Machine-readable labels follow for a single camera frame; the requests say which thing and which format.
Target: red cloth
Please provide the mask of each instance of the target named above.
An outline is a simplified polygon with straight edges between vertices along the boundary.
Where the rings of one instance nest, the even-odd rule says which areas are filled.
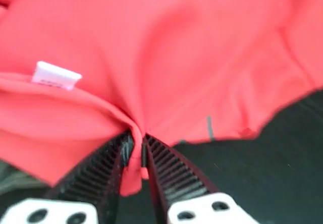
[[[54,185],[131,128],[173,145],[255,137],[323,86],[323,0],[0,0],[0,158]],[[30,82],[37,61],[83,75]]]

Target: white tag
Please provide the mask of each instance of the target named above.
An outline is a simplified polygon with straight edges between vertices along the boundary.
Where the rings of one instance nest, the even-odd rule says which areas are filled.
[[[39,61],[31,82],[71,90],[82,75]]]

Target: hole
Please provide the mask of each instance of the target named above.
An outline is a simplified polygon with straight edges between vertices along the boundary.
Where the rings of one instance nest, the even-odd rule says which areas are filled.
[[[221,202],[221,201],[216,201],[216,202],[213,202],[212,208],[215,211],[228,210],[229,206],[227,205],[227,203],[224,203],[224,202]]]
[[[82,224],[86,219],[86,214],[83,212],[78,212],[73,215],[71,215],[67,219],[67,224]]]
[[[47,213],[47,209],[36,210],[28,216],[27,221],[29,223],[38,223],[45,219]]]
[[[195,218],[195,214],[190,211],[182,211],[177,215],[178,220],[190,220]]]

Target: black surface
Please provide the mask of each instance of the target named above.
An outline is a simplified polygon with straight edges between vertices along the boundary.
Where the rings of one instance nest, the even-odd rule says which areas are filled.
[[[260,223],[322,223],[323,93],[280,112],[254,141],[181,144],[176,149]],[[4,207],[18,197],[8,193]],[[117,224],[155,223],[148,182],[120,201]]]

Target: red garment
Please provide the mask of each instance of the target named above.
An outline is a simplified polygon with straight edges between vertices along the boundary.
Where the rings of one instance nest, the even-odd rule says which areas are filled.
[[[0,4],[0,158],[51,185],[130,127],[121,193],[135,193],[145,133],[254,137],[323,86],[323,0]],[[37,61],[83,78],[72,91],[31,83]]]

